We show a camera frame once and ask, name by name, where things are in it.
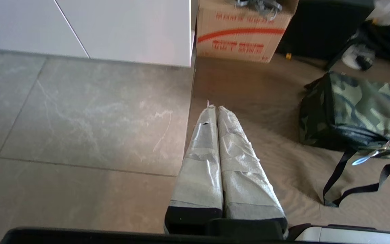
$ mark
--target white object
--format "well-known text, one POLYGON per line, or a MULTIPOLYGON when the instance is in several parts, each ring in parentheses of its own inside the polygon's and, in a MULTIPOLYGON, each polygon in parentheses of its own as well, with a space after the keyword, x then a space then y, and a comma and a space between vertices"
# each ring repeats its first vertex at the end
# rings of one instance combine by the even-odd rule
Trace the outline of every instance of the white object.
POLYGON ((383 16, 377 18, 378 26, 390 26, 390 11, 383 16))
POLYGON ((197 121, 169 206, 222 210, 216 107, 209 105, 197 121))
POLYGON ((0 0, 0 49, 188 67, 196 13, 196 0, 0 0))
POLYGON ((281 204, 237 117, 223 106, 218 113, 226 218, 285 221, 281 204))
POLYGON ((0 49, 88 57, 53 0, 0 0, 0 49))
POLYGON ((341 60, 342 62, 347 65, 348 67, 355 69, 355 70, 360 70, 361 67, 359 64, 356 62, 356 45, 350 46, 342 55, 341 60))
POLYGON ((390 233, 366 230, 343 230, 329 227, 309 227, 296 241, 333 242, 344 244, 390 244, 390 233))
POLYGON ((378 19, 390 12, 390 0, 374 0, 374 10, 367 20, 378 19))
POLYGON ((190 66, 189 0, 57 0, 92 59, 190 66))

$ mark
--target cardboard box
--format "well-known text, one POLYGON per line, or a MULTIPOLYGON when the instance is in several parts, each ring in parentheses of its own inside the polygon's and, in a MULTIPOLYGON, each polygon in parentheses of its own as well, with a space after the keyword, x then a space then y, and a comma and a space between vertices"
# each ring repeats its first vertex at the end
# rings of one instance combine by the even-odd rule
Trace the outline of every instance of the cardboard box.
POLYGON ((277 2, 283 10, 269 21, 234 0, 199 0, 197 56, 270 62, 299 0, 277 2))

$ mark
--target white cupboard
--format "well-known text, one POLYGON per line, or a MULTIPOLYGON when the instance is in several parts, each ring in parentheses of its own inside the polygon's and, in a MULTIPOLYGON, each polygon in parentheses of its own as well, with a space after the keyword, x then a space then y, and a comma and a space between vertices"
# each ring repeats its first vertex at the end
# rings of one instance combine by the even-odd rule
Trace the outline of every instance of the white cupboard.
POLYGON ((0 0, 0 49, 88 57, 53 0, 0 0))
POLYGON ((0 0, 0 49, 190 66, 195 0, 0 0))

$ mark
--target black strap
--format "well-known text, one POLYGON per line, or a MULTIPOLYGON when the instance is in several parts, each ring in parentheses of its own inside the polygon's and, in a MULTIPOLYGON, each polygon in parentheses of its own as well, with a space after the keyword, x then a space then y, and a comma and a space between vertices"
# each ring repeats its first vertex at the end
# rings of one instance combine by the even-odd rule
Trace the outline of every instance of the black strap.
POLYGON ((332 176, 330 177, 330 179, 328 180, 328 182, 325 185, 325 188, 323 189, 324 205, 329 206, 329 207, 339 207, 339 204, 341 203, 341 201, 344 198, 346 198, 348 195, 350 195, 350 194, 378 191, 382 187, 382 185, 385 182, 385 180, 390 175, 390 164, 389 165, 385 165, 385 167, 383 168, 382 172, 380 173, 380 179, 379 179, 378 183, 365 185, 365 186, 361 186, 361 187, 355 187, 355 188, 346 190, 344 192, 344 194, 340 198, 338 198, 338 199, 336 199, 334 201, 326 200, 326 193, 330 190, 330 188, 333 186, 333 184, 335 184, 335 182, 337 182, 337 180, 341 176, 342 172, 344 171, 345 165, 347 165, 347 161, 355 153, 356 153, 356 150, 354 150, 354 149, 350 148, 350 149, 346 150, 345 153, 342 155, 342 158, 339 161, 338 165, 336 165, 336 168, 333 171, 332 176))
POLYGON ((305 86, 303 86, 303 88, 311 91, 322 79, 323 79, 323 77, 318 78, 318 79, 314 80, 313 82, 306 84, 305 86))

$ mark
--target floor tile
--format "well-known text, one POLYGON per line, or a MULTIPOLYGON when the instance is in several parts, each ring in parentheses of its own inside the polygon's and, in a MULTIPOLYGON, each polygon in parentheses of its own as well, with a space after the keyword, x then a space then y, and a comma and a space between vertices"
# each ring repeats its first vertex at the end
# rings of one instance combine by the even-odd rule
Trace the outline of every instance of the floor tile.
POLYGON ((44 62, 43 56, 0 54, 0 149, 44 62))
POLYGON ((176 175, 192 78, 193 68, 51 59, 2 155, 176 175))
POLYGON ((0 159, 0 239, 19 226, 162 233, 174 180, 0 159))

